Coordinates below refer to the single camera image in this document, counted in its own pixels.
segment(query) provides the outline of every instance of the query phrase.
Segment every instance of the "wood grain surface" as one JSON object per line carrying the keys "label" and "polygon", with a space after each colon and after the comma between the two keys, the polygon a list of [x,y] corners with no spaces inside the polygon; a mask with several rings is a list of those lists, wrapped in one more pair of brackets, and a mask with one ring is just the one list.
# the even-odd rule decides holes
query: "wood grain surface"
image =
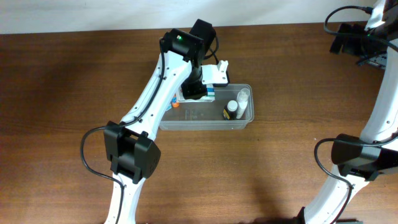
{"label": "wood grain surface", "polygon": [[[1,223],[101,223],[112,182],[83,167],[85,131],[119,121],[138,99],[166,30],[2,35]],[[145,183],[139,223],[239,223],[291,218],[326,179],[321,138],[358,136],[383,71],[333,55],[322,24],[217,27],[231,83],[253,89],[254,121],[235,131],[159,131],[159,166]],[[320,150],[331,167],[331,145]],[[86,158],[111,174],[103,135]],[[371,182],[343,218],[396,223],[398,175]]]}

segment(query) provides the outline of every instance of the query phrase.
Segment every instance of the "cable connector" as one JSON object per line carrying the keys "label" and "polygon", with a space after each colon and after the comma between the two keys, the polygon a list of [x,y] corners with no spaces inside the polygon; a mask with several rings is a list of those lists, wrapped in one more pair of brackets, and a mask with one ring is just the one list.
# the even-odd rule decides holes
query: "cable connector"
{"label": "cable connector", "polygon": [[361,8],[366,14],[372,14],[373,8],[372,7],[362,7]]}

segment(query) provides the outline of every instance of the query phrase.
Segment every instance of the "wooden table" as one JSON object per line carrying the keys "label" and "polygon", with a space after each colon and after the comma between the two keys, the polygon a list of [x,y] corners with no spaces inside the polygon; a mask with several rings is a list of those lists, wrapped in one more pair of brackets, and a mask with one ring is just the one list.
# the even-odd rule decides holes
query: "wooden table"
{"label": "wooden table", "polygon": [[[119,121],[138,99],[166,30],[2,35],[2,223],[102,223],[112,182],[83,167],[85,131]],[[162,158],[145,183],[139,223],[239,223],[296,216],[326,179],[313,158],[322,138],[358,136],[383,71],[333,55],[321,24],[218,27],[217,56],[231,83],[247,83],[254,121],[235,131],[159,131]],[[89,164],[111,174],[103,135]],[[330,145],[320,158],[331,167]],[[396,223],[398,175],[382,176],[343,218]]]}

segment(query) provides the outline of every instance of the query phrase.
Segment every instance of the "plastic container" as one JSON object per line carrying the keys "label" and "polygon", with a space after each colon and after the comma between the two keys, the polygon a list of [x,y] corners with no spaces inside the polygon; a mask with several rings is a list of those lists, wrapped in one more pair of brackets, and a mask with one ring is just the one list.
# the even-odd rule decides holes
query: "plastic container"
{"label": "plastic container", "polygon": [[[230,100],[236,100],[243,88],[250,90],[248,107],[241,119],[226,121],[223,117],[225,105]],[[254,104],[250,85],[229,84],[227,87],[215,88],[215,101],[211,103],[180,103],[178,108],[166,111],[159,128],[170,131],[244,129],[253,119]]]}

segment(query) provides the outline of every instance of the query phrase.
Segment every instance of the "white bottle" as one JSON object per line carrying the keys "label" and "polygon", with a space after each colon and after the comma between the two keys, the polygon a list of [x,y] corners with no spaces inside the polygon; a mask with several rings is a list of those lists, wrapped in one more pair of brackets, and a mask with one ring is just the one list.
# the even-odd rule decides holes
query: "white bottle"
{"label": "white bottle", "polygon": [[236,97],[236,101],[238,102],[238,111],[236,112],[236,119],[242,118],[244,110],[248,106],[249,96],[250,96],[250,90],[247,88],[243,88],[238,93],[238,97]]}

